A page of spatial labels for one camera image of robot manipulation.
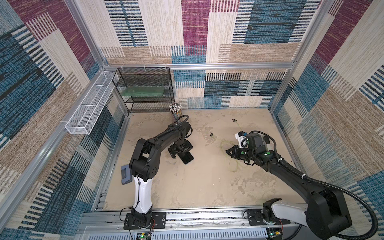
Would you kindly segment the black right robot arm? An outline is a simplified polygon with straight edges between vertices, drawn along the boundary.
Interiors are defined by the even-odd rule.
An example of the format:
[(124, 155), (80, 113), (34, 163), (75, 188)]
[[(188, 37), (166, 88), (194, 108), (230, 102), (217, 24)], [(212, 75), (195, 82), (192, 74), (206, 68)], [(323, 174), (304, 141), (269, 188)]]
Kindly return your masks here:
[(305, 201), (304, 205), (288, 204), (281, 198), (263, 204), (262, 217), (266, 223), (286, 219), (308, 227), (318, 238), (326, 240), (352, 226), (352, 218), (342, 189), (314, 180), (291, 166), (278, 153), (266, 148), (226, 150), (231, 158), (246, 165), (259, 166), (278, 177)]

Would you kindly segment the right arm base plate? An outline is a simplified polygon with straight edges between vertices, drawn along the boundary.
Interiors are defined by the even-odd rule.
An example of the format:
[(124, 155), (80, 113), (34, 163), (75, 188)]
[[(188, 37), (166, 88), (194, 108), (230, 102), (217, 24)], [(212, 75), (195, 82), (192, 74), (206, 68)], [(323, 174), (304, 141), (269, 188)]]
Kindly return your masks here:
[(249, 221), (250, 226), (289, 225), (286, 219), (278, 219), (271, 211), (264, 209), (247, 209), (243, 212), (243, 218)]

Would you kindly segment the black smartphone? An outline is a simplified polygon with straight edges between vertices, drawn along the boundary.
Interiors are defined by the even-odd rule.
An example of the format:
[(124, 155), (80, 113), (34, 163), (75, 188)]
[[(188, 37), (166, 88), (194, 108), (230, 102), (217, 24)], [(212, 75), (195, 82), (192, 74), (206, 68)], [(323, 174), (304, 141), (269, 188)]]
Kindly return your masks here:
[(178, 156), (185, 165), (187, 165), (194, 159), (194, 157), (190, 152), (178, 153)]

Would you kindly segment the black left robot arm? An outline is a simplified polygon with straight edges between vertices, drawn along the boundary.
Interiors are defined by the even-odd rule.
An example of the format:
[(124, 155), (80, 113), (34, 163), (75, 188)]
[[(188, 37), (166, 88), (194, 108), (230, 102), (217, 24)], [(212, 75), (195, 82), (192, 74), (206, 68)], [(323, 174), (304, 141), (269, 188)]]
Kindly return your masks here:
[(161, 154), (167, 149), (171, 157), (179, 157), (184, 164), (194, 157), (190, 153), (192, 144), (187, 140), (193, 129), (187, 121), (172, 123), (159, 135), (139, 139), (129, 164), (135, 182), (135, 201), (131, 208), (131, 219), (148, 226), (152, 221), (152, 181), (159, 171)]

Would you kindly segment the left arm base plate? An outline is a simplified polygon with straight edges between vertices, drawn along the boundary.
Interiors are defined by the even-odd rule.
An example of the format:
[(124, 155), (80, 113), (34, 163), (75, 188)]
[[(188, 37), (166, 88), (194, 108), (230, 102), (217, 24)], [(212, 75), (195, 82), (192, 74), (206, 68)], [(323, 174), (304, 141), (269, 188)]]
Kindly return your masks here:
[(166, 212), (150, 212), (149, 214), (129, 213), (124, 221), (124, 230), (164, 229), (166, 227)]

